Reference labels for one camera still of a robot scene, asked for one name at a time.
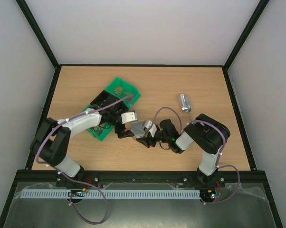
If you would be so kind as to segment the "silver metal jar lid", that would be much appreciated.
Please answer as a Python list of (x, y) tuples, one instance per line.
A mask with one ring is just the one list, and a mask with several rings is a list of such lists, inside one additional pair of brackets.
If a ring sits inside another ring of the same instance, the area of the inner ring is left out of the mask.
[(136, 122), (131, 125), (130, 131), (135, 138), (142, 138), (145, 136), (146, 131), (144, 129), (143, 122)]

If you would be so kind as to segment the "black bin with lollipops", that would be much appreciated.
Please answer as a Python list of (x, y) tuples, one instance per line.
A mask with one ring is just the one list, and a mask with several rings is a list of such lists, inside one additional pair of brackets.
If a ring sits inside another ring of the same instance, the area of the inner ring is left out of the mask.
[(90, 108), (99, 109), (115, 102), (117, 98), (109, 92), (103, 90), (91, 103)]

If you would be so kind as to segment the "silver metal scoop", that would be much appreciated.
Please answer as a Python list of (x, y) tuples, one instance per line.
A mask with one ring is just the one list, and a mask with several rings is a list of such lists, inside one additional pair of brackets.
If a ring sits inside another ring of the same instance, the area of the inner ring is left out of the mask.
[(185, 95), (185, 94), (180, 94), (179, 95), (179, 102), (180, 102), (180, 105), (181, 105), (181, 109), (184, 113), (187, 113), (190, 117), (190, 119), (192, 121), (194, 121), (194, 118), (191, 114), (191, 111), (192, 111), (192, 106), (189, 102), (189, 99), (188, 97)]

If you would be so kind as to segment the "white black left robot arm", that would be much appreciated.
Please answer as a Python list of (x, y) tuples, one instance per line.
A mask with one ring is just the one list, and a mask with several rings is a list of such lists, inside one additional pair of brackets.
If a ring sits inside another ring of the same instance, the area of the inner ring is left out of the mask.
[(114, 126), (118, 138), (132, 137), (134, 134), (125, 130), (125, 124), (137, 120), (137, 113), (121, 99), (103, 106), (93, 104), (66, 119), (44, 120), (31, 143), (30, 151), (35, 154), (37, 163), (54, 167), (74, 179), (83, 168), (67, 155), (72, 137), (102, 124)]

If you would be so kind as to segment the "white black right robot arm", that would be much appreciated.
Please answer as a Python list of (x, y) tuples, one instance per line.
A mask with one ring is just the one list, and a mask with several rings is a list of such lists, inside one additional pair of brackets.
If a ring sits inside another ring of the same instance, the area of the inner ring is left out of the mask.
[(145, 136), (136, 138), (136, 141), (147, 148), (166, 143), (169, 150), (181, 154), (191, 145), (198, 145), (202, 149), (202, 159), (197, 169), (197, 179), (203, 186), (214, 182), (222, 150), (230, 137), (230, 131), (225, 125), (200, 114), (181, 132), (176, 130), (170, 119), (162, 120), (159, 125), (145, 121), (143, 130)]

